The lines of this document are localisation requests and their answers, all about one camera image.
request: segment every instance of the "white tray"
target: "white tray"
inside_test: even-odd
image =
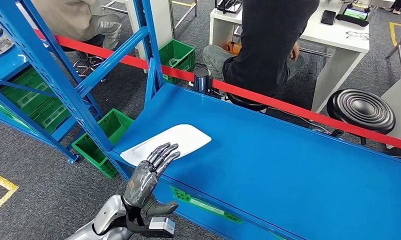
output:
[[[180,151],[180,157],[176,158],[179,159],[203,147],[210,141],[211,137],[196,127],[189,124],[180,124],[123,151],[120,156],[128,163],[137,166],[141,161],[146,160],[151,152],[160,145],[166,143],[178,144],[175,152]]]

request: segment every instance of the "black cylinder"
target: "black cylinder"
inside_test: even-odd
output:
[[[208,69],[203,66],[197,67],[194,69],[193,75],[193,86],[196,92],[207,95],[212,88],[212,81]]]

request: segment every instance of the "robotic hand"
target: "robotic hand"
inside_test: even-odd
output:
[[[171,214],[179,205],[176,201],[159,203],[152,192],[167,166],[180,156],[179,151],[173,152],[178,147],[169,142],[157,147],[134,170],[124,195],[110,197],[95,219],[66,240],[128,240],[135,233],[148,238],[172,238],[175,224],[167,217],[152,216]],[[143,222],[142,209],[152,217],[149,227]]]

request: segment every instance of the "red barrier tape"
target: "red barrier tape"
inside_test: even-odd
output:
[[[42,34],[36,30],[37,35],[43,39]],[[102,58],[107,58],[109,57],[113,51],[111,50],[107,50],[101,47],[97,47],[97,46],[93,46],[93,45],[89,45],[83,42],[79,42],[79,41],[75,41],[66,37],[62,37],[62,36],[55,36],[56,40],[58,41],[58,43],[61,46],[64,47],[68,47],[71,49],[75,49],[75,50],[79,50],[85,53],[89,53],[92,55],[96,55]],[[146,63],[145,60],[142,60],[140,58],[137,57],[133,57],[133,56],[125,56],[120,63],[129,65],[129,66],[133,66],[133,67],[137,67],[137,68],[141,68],[141,69],[147,69],[148,68],[148,64]],[[165,75],[169,75],[171,77],[175,77],[175,78],[179,78],[182,80],[186,80],[186,81],[192,81],[193,80],[193,73],[191,72],[187,72],[187,71],[183,71],[183,70],[178,70],[175,68],[170,68],[167,66],[162,66],[162,72]],[[310,110],[289,104],[287,102],[283,102],[277,99],[274,99],[272,97],[268,97],[268,96],[264,96],[261,95],[259,93],[255,93],[234,85],[230,85],[228,83],[225,82],[221,82],[218,81],[216,79],[213,80],[212,82],[212,86],[216,89],[222,90],[224,92],[227,93],[231,93],[231,94],[235,94],[237,96],[241,96],[243,98],[246,99],[250,99],[252,101],[273,107],[273,108],[277,108],[280,110],[283,110],[287,113],[291,113],[300,117],[303,117],[305,119],[309,119],[312,120],[314,122],[317,123],[321,123],[330,127],[333,127],[335,129],[340,129],[343,130],[345,132],[351,133],[351,134],[355,134],[358,136],[362,136],[364,138],[367,139],[371,139],[383,144],[387,144],[387,145],[392,145],[394,147],[400,148],[401,149],[401,139],[392,137],[392,136],[388,136],[388,135],[384,135],[384,134],[380,134],[374,131],[370,131],[358,126],[354,126],[339,120],[335,120],[332,119],[328,116],[316,113],[316,112],[312,112]]]

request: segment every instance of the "black t-shirt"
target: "black t-shirt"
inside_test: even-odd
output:
[[[223,65],[224,81],[274,96],[287,80],[286,60],[320,0],[243,0],[241,50]]]

